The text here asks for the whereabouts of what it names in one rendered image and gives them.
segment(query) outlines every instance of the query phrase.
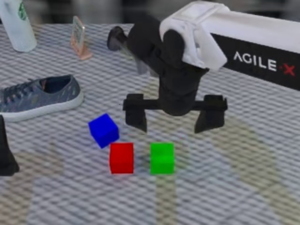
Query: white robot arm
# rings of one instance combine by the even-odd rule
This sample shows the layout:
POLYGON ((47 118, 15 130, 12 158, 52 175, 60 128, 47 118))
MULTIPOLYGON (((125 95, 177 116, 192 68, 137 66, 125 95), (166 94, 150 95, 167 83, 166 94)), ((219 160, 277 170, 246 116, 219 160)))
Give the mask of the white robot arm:
POLYGON ((183 61, 221 67, 300 90, 300 23, 233 12, 224 4, 195 1, 161 22, 161 38, 179 32, 183 61))

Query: green cube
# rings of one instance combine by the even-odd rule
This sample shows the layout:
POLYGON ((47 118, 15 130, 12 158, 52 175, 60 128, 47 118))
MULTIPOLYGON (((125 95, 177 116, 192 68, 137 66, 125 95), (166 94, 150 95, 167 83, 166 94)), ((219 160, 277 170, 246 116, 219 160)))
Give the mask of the green cube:
POLYGON ((173 143, 152 143, 150 153, 151 174, 173 174, 175 154, 173 143))

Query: red cube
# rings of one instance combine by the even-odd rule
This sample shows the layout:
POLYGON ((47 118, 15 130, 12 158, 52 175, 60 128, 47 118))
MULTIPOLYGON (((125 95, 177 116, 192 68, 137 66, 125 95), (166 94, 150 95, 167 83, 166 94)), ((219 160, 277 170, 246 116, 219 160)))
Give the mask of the red cube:
POLYGON ((133 173, 133 143, 111 143, 109 154, 109 166, 112 174, 133 173))

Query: blue cube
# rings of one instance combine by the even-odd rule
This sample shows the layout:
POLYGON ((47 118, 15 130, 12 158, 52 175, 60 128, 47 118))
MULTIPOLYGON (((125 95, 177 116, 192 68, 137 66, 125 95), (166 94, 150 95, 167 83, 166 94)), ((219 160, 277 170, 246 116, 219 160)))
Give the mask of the blue cube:
POLYGON ((107 113, 89 122, 89 127, 90 134, 100 148, 105 148, 120 138, 117 125, 107 113))

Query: black label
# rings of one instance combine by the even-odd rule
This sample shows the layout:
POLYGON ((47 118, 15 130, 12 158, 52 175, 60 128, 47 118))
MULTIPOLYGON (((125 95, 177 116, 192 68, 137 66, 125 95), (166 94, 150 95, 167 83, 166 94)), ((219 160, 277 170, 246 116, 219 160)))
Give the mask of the black label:
POLYGON ((217 34, 212 36, 227 57, 225 68, 300 90, 300 54, 217 34))

